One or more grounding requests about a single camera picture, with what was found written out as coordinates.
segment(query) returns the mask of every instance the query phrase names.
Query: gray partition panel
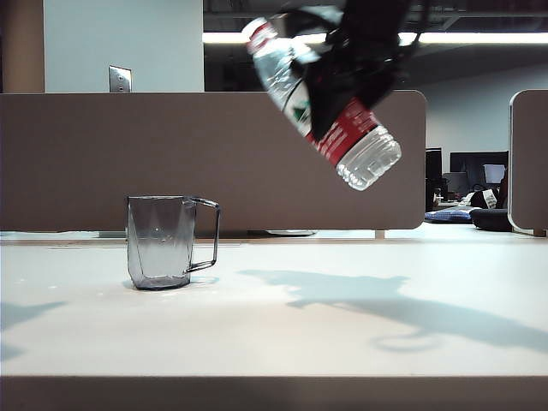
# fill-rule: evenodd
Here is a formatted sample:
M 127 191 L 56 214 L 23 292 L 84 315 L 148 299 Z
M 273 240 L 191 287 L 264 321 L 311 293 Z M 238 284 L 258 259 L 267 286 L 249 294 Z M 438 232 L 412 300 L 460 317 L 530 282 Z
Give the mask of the gray partition panel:
M 425 109 L 413 91 L 378 106 L 403 156 L 357 192 L 262 92 L 2 95 L 2 229 L 123 229 L 128 194 L 216 200 L 223 231 L 412 229 Z
M 510 102 L 509 218 L 521 229 L 548 229 L 548 90 Z

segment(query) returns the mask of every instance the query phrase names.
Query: clear mug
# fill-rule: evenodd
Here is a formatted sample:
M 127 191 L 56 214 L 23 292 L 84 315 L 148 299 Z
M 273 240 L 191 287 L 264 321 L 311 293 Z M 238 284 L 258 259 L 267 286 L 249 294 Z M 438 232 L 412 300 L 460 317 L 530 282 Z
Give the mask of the clear mug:
M 128 196 L 128 271 L 137 289 L 172 289 L 217 261 L 221 207 L 186 195 Z M 194 263 L 196 206 L 215 209 L 213 258 Z

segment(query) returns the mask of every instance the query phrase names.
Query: fluorescent light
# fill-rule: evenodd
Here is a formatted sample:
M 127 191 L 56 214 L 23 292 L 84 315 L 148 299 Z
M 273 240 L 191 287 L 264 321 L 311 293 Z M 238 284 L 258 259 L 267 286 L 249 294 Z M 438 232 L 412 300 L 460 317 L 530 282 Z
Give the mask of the fluorescent light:
M 241 33 L 202 33 L 202 41 L 216 45 L 241 45 L 249 39 Z
M 325 41 L 325 33 L 307 34 L 297 38 L 308 45 L 318 45 Z M 244 45 L 248 38 L 242 33 L 202 33 L 202 41 L 216 45 Z
M 400 33 L 400 44 L 409 45 L 416 33 Z M 309 45 L 325 41 L 325 34 L 297 36 Z M 247 37 L 241 33 L 202 33 L 207 44 L 242 45 Z M 423 33 L 422 44 L 475 44 L 475 45 L 542 45 L 548 44 L 548 33 Z
M 424 44 L 541 45 L 548 33 L 423 33 Z

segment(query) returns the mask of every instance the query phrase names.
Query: wall plate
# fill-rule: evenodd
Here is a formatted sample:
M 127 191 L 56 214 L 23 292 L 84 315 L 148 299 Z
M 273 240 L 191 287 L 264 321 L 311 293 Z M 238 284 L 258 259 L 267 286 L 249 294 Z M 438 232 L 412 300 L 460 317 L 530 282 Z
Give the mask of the wall plate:
M 131 70 L 109 66 L 110 92 L 131 92 Z

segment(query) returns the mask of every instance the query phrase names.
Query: water bottle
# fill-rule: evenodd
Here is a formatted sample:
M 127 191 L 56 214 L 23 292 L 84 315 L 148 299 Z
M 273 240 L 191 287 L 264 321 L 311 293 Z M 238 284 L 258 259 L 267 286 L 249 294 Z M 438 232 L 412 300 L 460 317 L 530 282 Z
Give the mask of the water bottle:
M 291 62 L 297 57 L 311 62 L 318 54 L 297 39 L 279 38 L 262 17 L 242 32 L 249 38 L 247 49 L 255 70 L 276 106 L 351 188 L 365 190 L 400 159 L 400 145 L 357 98 L 348 102 L 329 131 L 316 141 L 307 87 L 291 70 Z

